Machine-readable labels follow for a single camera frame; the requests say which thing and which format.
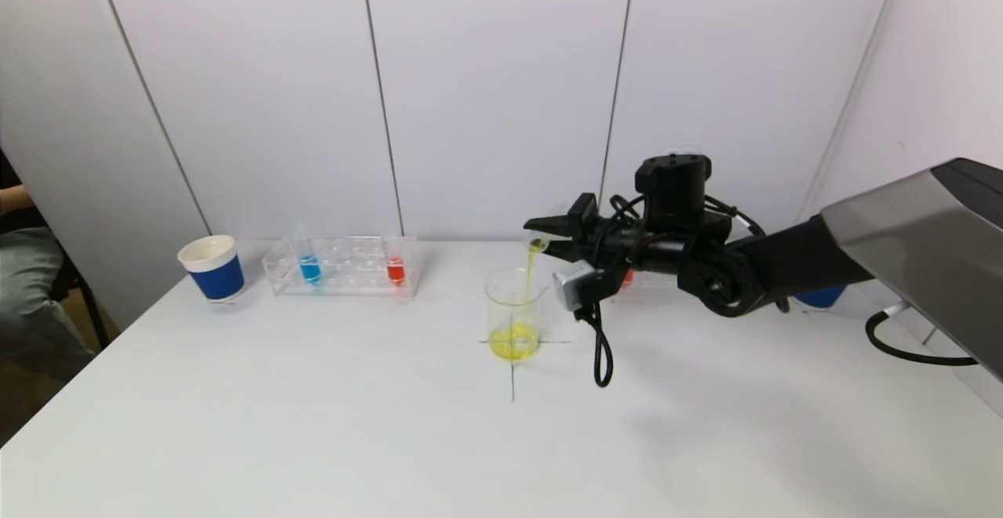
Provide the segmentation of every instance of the blue cup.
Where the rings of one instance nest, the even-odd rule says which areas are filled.
[[[244,272],[232,236],[208,236],[182,248],[178,261],[210,302],[227,302],[244,290]]]

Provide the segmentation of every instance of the clear acrylic rack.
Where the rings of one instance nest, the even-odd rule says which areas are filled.
[[[413,237],[286,236],[265,259],[277,295],[375,295],[411,297],[421,275]]]

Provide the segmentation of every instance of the white wall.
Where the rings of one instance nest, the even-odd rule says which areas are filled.
[[[106,0],[0,0],[0,144],[122,328],[208,233]]]
[[[1000,15],[1003,0],[889,1],[805,216],[950,158],[1003,168]],[[880,306],[894,299],[877,284],[865,294]],[[944,340],[935,335],[931,348],[954,353]],[[1003,414],[1003,391],[986,393],[999,383],[985,369],[956,372]]]
[[[370,0],[405,232],[517,237],[598,193],[627,0]]]
[[[114,0],[210,228],[398,234],[365,0]]]
[[[708,194],[794,224],[884,1],[631,0],[604,200],[643,160],[699,152]]]

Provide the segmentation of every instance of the blue liquid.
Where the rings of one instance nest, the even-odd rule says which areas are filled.
[[[313,254],[300,256],[300,271],[308,283],[320,283],[320,262]]]

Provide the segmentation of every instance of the person's arm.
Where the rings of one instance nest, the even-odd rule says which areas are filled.
[[[31,207],[35,207],[35,204],[31,201],[31,195],[28,195],[28,190],[23,185],[0,189],[0,216]]]

